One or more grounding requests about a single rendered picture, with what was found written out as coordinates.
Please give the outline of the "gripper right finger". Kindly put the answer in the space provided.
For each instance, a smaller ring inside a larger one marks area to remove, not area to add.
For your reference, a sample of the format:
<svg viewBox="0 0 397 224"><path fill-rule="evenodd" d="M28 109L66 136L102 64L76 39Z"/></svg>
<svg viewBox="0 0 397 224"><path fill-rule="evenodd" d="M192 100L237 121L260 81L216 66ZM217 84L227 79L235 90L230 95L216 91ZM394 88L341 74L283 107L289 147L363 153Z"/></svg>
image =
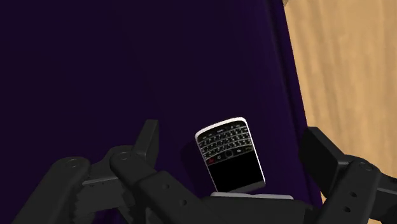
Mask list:
<svg viewBox="0 0 397 224"><path fill-rule="evenodd" d="M303 133L299 158L326 200L306 224L397 224L397 178L343 153L319 128Z"/></svg>

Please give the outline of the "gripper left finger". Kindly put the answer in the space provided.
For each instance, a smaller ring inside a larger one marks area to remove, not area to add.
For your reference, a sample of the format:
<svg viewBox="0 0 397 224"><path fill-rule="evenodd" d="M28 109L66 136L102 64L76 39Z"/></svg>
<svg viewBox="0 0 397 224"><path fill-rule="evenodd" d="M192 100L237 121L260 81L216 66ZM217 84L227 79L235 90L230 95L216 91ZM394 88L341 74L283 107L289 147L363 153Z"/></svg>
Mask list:
<svg viewBox="0 0 397 224"><path fill-rule="evenodd" d="M126 224L224 224L165 171L156 171L158 121L147 120L134 146L118 146L92 165L83 157L53 163L11 224L95 224L117 209Z"/></svg>

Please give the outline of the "black keypad mobile phone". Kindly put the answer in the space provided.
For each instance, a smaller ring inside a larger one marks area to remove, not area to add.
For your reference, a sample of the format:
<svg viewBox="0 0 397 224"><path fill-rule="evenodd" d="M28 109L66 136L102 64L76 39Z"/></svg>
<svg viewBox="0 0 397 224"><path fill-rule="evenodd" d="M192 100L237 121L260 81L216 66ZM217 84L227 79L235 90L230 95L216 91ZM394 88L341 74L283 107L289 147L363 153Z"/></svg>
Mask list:
<svg viewBox="0 0 397 224"><path fill-rule="evenodd" d="M266 184L260 160L243 117L207 126L195 142L217 192L249 193Z"/></svg>

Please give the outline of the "dark purple bed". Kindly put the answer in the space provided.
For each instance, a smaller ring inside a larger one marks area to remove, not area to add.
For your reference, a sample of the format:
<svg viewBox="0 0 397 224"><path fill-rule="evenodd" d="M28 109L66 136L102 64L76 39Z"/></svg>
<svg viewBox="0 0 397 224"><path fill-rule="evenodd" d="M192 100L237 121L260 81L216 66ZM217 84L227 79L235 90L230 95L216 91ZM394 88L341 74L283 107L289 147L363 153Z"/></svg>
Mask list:
<svg viewBox="0 0 397 224"><path fill-rule="evenodd" d="M321 206L282 0L0 0L0 224L58 159L99 161L160 125L156 167L214 187L196 131L244 117L266 187Z"/></svg>

